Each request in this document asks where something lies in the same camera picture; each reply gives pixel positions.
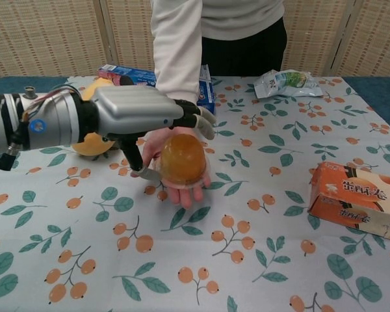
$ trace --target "plastic snack bag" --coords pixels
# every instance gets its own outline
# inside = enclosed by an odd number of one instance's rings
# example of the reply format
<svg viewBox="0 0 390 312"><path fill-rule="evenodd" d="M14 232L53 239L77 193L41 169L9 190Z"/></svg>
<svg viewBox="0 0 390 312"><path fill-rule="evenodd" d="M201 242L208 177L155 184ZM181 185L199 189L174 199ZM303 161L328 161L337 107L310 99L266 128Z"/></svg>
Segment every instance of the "plastic snack bag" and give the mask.
<svg viewBox="0 0 390 312"><path fill-rule="evenodd" d="M254 83L257 98L271 96L322 96L318 83L305 71L271 70Z"/></svg>

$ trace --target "jelly cup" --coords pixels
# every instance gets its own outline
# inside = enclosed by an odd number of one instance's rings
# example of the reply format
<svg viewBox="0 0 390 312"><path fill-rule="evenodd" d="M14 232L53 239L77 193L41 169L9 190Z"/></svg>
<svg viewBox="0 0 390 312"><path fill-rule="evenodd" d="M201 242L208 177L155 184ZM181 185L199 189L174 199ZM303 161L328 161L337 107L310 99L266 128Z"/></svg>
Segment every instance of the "jelly cup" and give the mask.
<svg viewBox="0 0 390 312"><path fill-rule="evenodd" d="M170 137L153 163L167 187L191 189L203 184L209 173L209 163L200 141L189 134Z"/></svg>
<svg viewBox="0 0 390 312"><path fill-rule="evenodd" d="M161 170L161 157L162 156L160 156L156 161L154 161L153 169L161 174L161 177L162 177L161 182L164 186L172 188L172 189L177 189L177 190L189 190L189 189L193 189L194 187L203 187L204 186L204 178L209 175L209 170L210 170L209 160L208 160L207 156L205 156L205 169L202 172L202 174L200 175L200 178L197 181L195 181L193 183L188 183L188 184L177 184L177 183L173 183L173 182L167 180L166 178L164 178L162 176L162 170Z"/></svg>

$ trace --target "cable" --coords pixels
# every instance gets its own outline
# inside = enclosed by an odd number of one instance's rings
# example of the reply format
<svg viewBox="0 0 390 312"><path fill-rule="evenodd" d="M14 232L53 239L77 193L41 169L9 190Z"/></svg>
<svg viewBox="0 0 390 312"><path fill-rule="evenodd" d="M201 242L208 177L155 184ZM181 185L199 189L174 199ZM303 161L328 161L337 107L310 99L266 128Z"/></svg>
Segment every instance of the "cable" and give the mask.
<svg viewBox="0 0 390 312"><path fill-rule="evenodd" d="M54 87L48 94L34 100L29 107L25 110L25 112L22 114L22 121L28 122L31 118L33 118L36 114L38 114L39 110L42 108L42 105L45 103L45 101L55 95L58 95L64 90L69 90L72 92L75 92L79 98L81 99L81 93L76 89L74 86L71 86L70 84L60 84L56 87Z"/></svg>

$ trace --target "white sweater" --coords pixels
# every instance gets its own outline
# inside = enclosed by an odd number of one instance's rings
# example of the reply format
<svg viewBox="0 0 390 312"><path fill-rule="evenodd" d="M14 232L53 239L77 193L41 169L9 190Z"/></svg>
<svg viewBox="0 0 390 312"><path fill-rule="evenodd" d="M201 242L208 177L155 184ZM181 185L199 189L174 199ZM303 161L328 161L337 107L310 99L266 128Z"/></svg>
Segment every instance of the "white sweater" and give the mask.
<svg viewBox="0 0 390 312"><path fill-rule="evenodd" d="M169 98L198 100L202 36L237 40L271 26L283 0L151 0L157 88Z"/></svg>

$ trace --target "orange jelly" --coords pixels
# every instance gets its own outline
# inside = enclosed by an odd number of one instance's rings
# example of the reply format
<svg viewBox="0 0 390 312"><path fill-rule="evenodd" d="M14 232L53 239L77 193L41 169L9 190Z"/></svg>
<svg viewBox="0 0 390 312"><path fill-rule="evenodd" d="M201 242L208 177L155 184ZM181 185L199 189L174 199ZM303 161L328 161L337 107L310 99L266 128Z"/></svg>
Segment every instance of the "orange jelly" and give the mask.
<svg viewBox="0 0 390 312"><path fill-rule="evenodd" d="M164 179L178 185L190 185L202 178L205 168L203 147L196 137L182 134L166 141L160 164Z"/></svg>

